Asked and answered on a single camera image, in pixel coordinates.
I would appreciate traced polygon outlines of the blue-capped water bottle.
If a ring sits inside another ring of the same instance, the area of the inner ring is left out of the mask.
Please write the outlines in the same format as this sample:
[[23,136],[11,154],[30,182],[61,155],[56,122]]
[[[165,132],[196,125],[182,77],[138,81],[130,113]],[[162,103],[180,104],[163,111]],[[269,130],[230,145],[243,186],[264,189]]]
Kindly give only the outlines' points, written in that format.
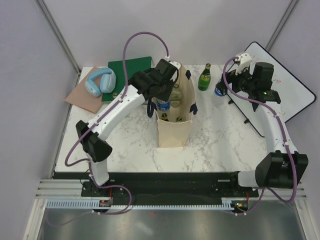
[[222,88],[221,79],[216,83],[214,88],[214,95],[212,96],[212,105],[214,108],[218,108],[223,105],[225,100],[225,95],[223,95],[224,90]]
[[161,100],[156,99],[156,106],[159,111],[166,112],[170,109],[170,101],[169,100]]

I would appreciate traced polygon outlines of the clear green-capped bottle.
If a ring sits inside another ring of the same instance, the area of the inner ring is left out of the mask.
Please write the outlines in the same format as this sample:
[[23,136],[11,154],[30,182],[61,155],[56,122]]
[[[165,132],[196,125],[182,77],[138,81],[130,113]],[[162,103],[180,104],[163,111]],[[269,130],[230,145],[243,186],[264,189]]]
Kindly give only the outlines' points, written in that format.
[[173,107],[178,107],[181,103],[181,99],[182,99],[181,88],[177,83],[175,83],[172,88],[171,94],[169,96],[170,104]]

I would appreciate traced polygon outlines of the green Perrier glass bottle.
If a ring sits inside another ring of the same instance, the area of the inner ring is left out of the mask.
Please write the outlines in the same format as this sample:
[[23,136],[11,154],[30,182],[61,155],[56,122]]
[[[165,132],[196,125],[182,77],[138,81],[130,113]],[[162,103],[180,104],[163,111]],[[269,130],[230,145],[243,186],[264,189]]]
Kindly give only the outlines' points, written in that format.
[[197,87],[200,91],[206,91],[209,88],[210,83],[211,83],[211,64],[207,63],[205,65],[204,70],[199,76]]

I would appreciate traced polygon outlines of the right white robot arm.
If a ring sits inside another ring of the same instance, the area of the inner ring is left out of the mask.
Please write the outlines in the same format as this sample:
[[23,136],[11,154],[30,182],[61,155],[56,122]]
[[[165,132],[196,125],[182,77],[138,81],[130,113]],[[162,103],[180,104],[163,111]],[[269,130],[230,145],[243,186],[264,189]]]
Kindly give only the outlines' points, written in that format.
[[229,184],[229,191],[240,197],[247,187],[295,189],[309,159],[306,154],[299,153],[290,139],[282,116],[280,95],[272,89],[274,65],[257,62],[250,71],[249,63],[242,63],[238,56],[233,61],[238,68],[230,72],[224,70],[216,87],[221,88],[223,94],[231,93],[249,102],[262,126],[267,154],[255,170],[239,172],[238,179]]

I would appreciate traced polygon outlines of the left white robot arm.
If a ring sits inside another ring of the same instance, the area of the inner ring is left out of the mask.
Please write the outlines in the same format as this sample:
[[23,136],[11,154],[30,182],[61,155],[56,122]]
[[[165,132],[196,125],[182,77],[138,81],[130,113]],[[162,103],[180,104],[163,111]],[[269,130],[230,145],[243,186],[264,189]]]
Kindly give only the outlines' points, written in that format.
[[179,78],[181,64],[161,59],[154,68],[134,73],[120,94],[94,119],[76,124],[82,149],[89,158],[92,191],[99,197],[110,191],[107,158],[112,147],[107,138],[114,128],[135,108],[153,98],[167,101]]

